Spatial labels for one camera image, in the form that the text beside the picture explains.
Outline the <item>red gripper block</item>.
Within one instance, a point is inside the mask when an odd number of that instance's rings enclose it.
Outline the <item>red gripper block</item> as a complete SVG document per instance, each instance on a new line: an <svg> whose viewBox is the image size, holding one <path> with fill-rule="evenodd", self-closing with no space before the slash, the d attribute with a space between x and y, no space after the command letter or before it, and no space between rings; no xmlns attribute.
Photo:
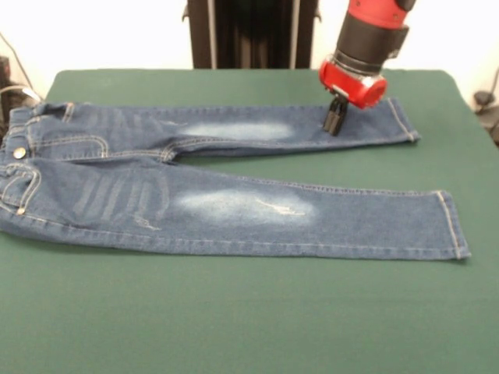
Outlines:
<svg viewBox="0 0 499 374"><path fill-rule="evenodd" d="M323 60L319 68L319 80L327 90L348 101L340 101L335 97L328 109L323 130L334 136L342 129L349 103L360 109L371 108L381 101L388 86L383 76L364 76L350 72L341 67L332 56Z"/></svg>

